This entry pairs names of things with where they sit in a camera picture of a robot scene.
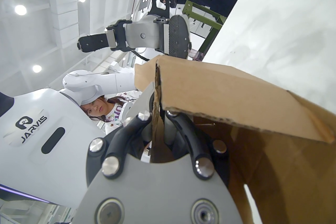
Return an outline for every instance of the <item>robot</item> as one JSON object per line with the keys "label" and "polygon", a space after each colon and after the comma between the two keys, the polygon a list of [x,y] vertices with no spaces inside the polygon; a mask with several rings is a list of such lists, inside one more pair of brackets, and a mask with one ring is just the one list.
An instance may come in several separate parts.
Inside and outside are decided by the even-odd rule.
{"label": "robot", "polygon": [[102,135],[79,106],[104,94],[134,90],[134,74],[79,70],[67,74],[63,85],[59,92],[46,88],[14,98],[0,93],[0,184],[77,208],[87,190],[87,146]]}
{"label": "robot", "polygon": [[192,47],[188,17],[186,15],[170,17],[169,6],[163,10],[157,7],[156,1],[152,0],[151,10],[137,22],[119,20],[106,27],[106,33],[79,38],[78,49],[87,53],[110,47],[113,51],[132,51],[141,57],[135,49],[143,47],[186,59]]}
{"label": "robot", "polygon": [[[133,49],[132,36],[126,40],[126,34],[149,24],[156,39],[143,40],[142,46],[155,41],[169,55],[174,50],[184,53],[185,49],[170,44],[171,19],[158,14],[149,15],[153,22],[119,21],[106,34],[81,38],[79,46],[83,51],[85,46],[106,44]],[[166,46],[164,21],[170,22]],[[188,34],[182,37],[187,43],[188,38]],[[134,90],[134,74],[80,70],[68,74],[63,85],[59,92],[47,88],[14,98],[0,93],[2,188],[78,208],[72,224],[242,223],[227,189],[226,146],[196,128],[192,117],[161,109],[164,140],[175,160],[165,164],[139,160],[144,142],[152,139],[153,84],[133,106],[124,108],[124,126],[104,137],[79,106],[101,95]]]}

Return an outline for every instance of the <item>gray metal plate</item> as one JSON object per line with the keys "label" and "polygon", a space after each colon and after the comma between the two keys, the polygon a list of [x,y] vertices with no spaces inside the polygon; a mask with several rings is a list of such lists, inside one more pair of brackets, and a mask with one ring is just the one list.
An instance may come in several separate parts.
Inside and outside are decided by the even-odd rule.
{"label": "gray metal plate", "polygon": [[96,223],[96,210],[109,198],[125,209],[123,223],[188,224],[195,201],[208,199],[217,206],[219,223],[242,224],[239,212],[220,177],[198,179],[189,155],[166,164],[148,164],[127,155],[124,171],[115,180],[100,171],[82,200],[72,224]]}

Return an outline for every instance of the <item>woman's hair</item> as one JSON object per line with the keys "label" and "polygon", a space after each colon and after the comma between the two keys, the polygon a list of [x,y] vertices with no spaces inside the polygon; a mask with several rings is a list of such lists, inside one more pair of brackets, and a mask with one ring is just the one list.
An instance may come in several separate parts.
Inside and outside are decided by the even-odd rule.
{"label": "woman's hair", "polygon": [[[103,96],[100,96],[98,97],[98,99],[102,99],[102,100],[105,100],[105,97],[104,95]],[[123,97],[123,96],[116,96],[116,97],[113,97],[113,98],[110,98],[110,99],[107,99],[106,102],[110,103],[110,104],[118,104],[118,105],[121,105],[123,106],[124,103],[126,102],[126,98]],[[109,122],[106,120],[106,116],[105,115],[102,115],[102,116],[90,116],[87,112],[86,109],[83,109],[81,107],[81,109],[85,112],[85,114],[87,116],[89,116],[92,120],[101,120],[101,121],[104,121],[105,123]]]}

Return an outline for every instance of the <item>cardboard flap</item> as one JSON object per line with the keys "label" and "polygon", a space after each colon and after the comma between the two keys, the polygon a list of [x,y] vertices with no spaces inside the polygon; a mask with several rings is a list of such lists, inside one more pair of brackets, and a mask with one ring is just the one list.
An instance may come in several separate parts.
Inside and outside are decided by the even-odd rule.
{"label": "cardboard flap", "polygon": [[224,65],[169,56],[156,64],[165,110],[325,141],[302,105],[282,88]]}
{"label": "cardboard flap", "polygon": [[144,91],[155,80],[156,61],[159,57],[161,56],[156,56],[142,65],[134,65],[134,84],[138,90]]}

